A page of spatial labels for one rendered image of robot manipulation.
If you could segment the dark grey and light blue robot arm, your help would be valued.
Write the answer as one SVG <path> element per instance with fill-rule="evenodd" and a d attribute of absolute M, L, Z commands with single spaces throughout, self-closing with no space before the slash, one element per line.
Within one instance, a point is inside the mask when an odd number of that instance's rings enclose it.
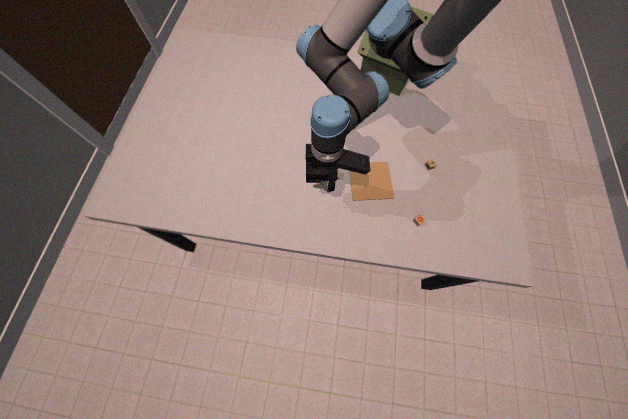
<path fill-rule="evenodd" d="M 347 56 L 365 30 L 372 49 L 423 89 L 457 63 L 458 45 L 501 1 L 444 0 L 424 23 L 407 0 L 338 0 L 323 25 L 306 29 L 296 45 L 307 67 L 334 94 L 322 96 L 312 108 L 314 157 L 333 162 L 341 156 L 329 166 L 370 172 L 369 156 L 343 149 L 346 135 L 389 97 L 381 74 L 363 74 Z"/>

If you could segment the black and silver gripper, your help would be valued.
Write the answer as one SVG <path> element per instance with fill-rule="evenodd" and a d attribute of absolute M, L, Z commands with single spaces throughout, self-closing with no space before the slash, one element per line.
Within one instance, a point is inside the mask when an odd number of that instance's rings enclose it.
<path fill-rule="evenodd" d="M 311 144 L 306 144 L 306 183 L 316 183 L 313 184 L 314 188 L 326 189 L 327 192 L 334 191 L 339 168 L 329 165 L 337 163 L 340 158 L 333 162 L 322 162 L 312 154 Z"/>

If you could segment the tan flat mat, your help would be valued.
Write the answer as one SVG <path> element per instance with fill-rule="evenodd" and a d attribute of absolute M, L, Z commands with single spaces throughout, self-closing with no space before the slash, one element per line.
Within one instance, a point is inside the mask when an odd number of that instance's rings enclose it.
<path fill-rule="evenodd" d="M 350 172 L 353 201 L 394 199 L 388 162 L 370 162 L 367 174 Z"/>

